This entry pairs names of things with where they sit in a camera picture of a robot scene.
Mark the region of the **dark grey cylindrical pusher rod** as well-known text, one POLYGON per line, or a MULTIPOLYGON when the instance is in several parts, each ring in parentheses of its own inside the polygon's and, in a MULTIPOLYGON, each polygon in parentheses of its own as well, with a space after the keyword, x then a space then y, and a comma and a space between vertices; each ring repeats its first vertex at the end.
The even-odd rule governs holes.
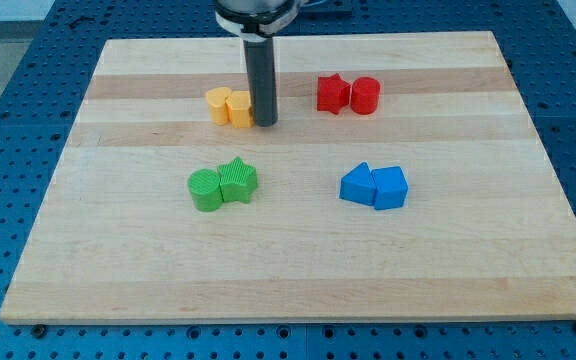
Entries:
POLYGON ((274 42, 244 42, 244 55, 253 117, 260 127, 271 127, 278 120, 274 42))

